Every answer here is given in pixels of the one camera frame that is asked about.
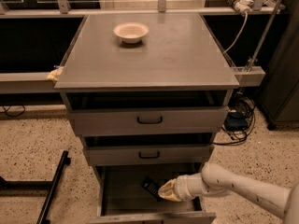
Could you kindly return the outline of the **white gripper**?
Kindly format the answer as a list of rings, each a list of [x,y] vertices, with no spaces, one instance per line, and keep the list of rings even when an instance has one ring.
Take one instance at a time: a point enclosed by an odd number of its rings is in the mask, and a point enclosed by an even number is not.
[[[195,175],[180,175],[163,184],[159,191],[160,197],[171,202],[187,202],[209,193],[209,186],[200,173]]]

